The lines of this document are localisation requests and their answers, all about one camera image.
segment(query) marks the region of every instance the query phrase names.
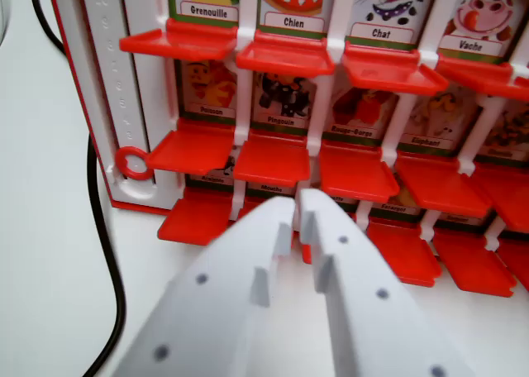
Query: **red plastic ring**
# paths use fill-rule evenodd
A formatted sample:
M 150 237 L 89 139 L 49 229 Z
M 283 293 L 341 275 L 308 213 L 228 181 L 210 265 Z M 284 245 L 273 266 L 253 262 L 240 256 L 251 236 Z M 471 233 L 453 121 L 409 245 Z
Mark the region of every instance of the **red plastic ring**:
M 135 147 L 122 147 L 116 151 L 116 166 L 120 172 L 122 172 L 126 177 L 130 177 L 134 180 L 147 180 L 150 179 L 155 173 L 153 169 L 147 169 L 145 172 L 135 172 L 130 170 L 126 158 L 128 155 L 134 155 L 138 158 L 141 158 L 145 161 L 147 153 L 139 148 Z

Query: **animal picture card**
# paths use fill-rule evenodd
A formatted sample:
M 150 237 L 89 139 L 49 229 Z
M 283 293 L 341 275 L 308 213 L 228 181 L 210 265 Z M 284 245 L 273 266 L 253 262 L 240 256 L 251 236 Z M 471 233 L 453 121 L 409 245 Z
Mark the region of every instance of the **animal picture card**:
M 457 0 L 439 52 L 498 64 L 508 51 L 529 0 Z
M 412 50 L 433 0 L 355 0 L 346 39 L 355 45 Z
M 220 60 L 180 60 L 177 66 L 180 115 L 235 125 L 236 74 Z
M 169 0 L 171 17 L 188 23 L 233 27 L 239 22 L 239 0 Z
M 277 74 L 255 74 L 251 127 L 305 136 L 316 94 L 308 79 Z
M 476 155 L 476 161 L 514 167 L 529 162 L 529 103 L 511 100 Z
M 475 93 L 457 84 L 450 84 L 446 91 L 431 98 L 420 97 L 404 128 L 398 149 L 454 156 L 478 111 Z
M 424 214 L 423 209 L 415 203 L 400 176 L 394 173 L 393 177 L 397 181 L 400 191 L 397 195 L 391 197 L 387 203 L 374 203 L 369 216 L 400 222 L 420 222 Z
M 336 68 L 331 107 L 323 138 L 380 146 L 398 96 L 382 90 L 353 88 L 342 66 Z
M 186 174 L 185 184 L 189 187 L 233 192 L 233 169 L 240 152 L 240 147 L 233 146 L 222 169 L 211 170 L 205 175 Z
M 259 0 L 258 28 L 286 36 L 321 39 L 327 33 L 334 0 Z

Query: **white background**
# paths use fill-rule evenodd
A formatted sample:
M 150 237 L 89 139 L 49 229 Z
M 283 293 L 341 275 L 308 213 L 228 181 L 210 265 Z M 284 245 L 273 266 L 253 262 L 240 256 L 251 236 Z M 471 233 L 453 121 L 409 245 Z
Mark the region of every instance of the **white background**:
M 88 202 L 88 131 L 68 65 L 45 38 L 31 0 L 11 5 L 0 46 L 0 375 L 78 376 L 103 347 L 115 317 Z M 128 305 L 125 334 L 100 374 L 109 376 L 166 283 L 201 249 L 158 241 L 162 217 L 103 206 Z M 407 288 L 477 375 L 527 375 L 523 287 L 512 298 L 466 293 L 443 270 L 435 288 Z M 272 304 L 256 332 L 248 375 L 331 376 L 324 303 L 298 251 L 279 263 Z

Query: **black wire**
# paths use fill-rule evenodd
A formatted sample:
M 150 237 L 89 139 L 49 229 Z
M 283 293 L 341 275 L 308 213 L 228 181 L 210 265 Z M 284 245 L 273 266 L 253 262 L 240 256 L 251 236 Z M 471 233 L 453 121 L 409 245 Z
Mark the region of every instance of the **black wire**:
M 48 36 L 51 42 L 57 47 L 57 49 L 65 55 L 64 46 L 61 41 L 55 36 L 53 31 L 48 25 L 44 13 L 42 11 L 41 0 L 31 0 L 33 2 L 33 8 L 35 14 L 39 19 L 39 23 L 44 30 L 44 33 Z M 125 290 L 123 288 L 122 276 L 117 265 L 116 256 L 112 250 L 112 243 L 108 236 L 107 226 L 105 225 L 105 218 L 102 213 L 101 200 L 99 199 L 98 192 L 98 156 L 92 143 L 92 138 L 88 136 L 88 152 L 86 158 L 86 175 L 88 181 L 88 196 L 90 197 L 90 206 L 92 207 L 93 220 L 98 230 L 99 240 L 101 242 L 102 252 L 107 262 L 108 273 L 112 280 L 112 286 L 114 288 L 114 294 L 116 296 L 116 321 L 114 322 L 114 328 L 112 333 L 107 340 L 107 343 L 99 353 L 95 361 L 88 367 L 83 377 L 94 377 L 94 375 L 101 369 L 105 364 L 108 357 L 116 347 L 125 326 L 126 320 L 126 298 Z
M 35 9 L 36 18 L 39 19 L 42 30 L 44 30 L 48 38 L 50 38 L 50 41 L 53 42 L 53 45 L 57 47 L 60 53 L 66 55 L 64 52 L 63 43 L 55 36 L 54 32 L 50 28 L 50 25 L 48 25 L 48 21 L 46 20 L 46 17 L 42 11 L 41 0 L 31 0 L 31 2 L 33 2 L 33 9 Z

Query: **red plastic shelf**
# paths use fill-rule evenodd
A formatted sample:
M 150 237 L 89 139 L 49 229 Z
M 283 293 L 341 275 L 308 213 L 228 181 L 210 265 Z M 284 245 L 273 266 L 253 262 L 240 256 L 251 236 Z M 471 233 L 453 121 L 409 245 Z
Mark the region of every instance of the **red plastic shelf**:
M 432 287 L 441 267 L 418 228 L 371 222 L 367 236 L 377 246 L 393 272 L 406 284 Z
M 517 78 L 511 83 L 512 66 L 509 63 L 495 65 L 440 55 L 436 70 L 477 93 L 529 102 L 529 81 Z
M 395 169 L 421 208 L 469 217 L 487 214 L 489 200 L 473 190 L 467 175 L 458 173 L 456 160 L 402 153 Z
M 529 232 L 529 174 L 478 166 L 470 179 L 490 197 L 509 229 Z
M 498 255 L 523 287 L 529 290 L 529 244 L 500 239 Z
M 301 141 L 250 133 L 233 177 L 252 183 L 294 187 L 310 177 L 308 151 Z
M 357 88 L 433 96 L 449 82 L 433 69 L 419 65 L 419 52 L 377 50 L 347 42 L 341 59 L 350 82 Z
M 320 170 L 322 190 L 331 196 L 386 203 L 398 193 L 398 184 L 378 151 L 338 148 L 324 142 Z
M 206 174 L 226 164 L 233 144 L 233 127 L 187 123 L 170 132 L 145 163 L 151 169 L 189 174 Z
M 227 229 L 230 213 L 230 193 L 186 188 L 158 230 L 158 237 L 205 246 Z
M 242 69 L 304 78 L 332 74 L 335 67 L 327 54 L 326 40 L 277 36 L 259 30 L 254 41 L 237 55 L 236 63 Z
M 235 48 L 237 27 L 197 25 L 168 19 L 160 29 L 128 36 L 119 41 L 124 52 L 164 56 L 190 61 L 222 60 Z
M 436 231 L 433 244 L 461 290 L 512 296 L 516 280 L 496 254 L 485 249 L 484 236 Z

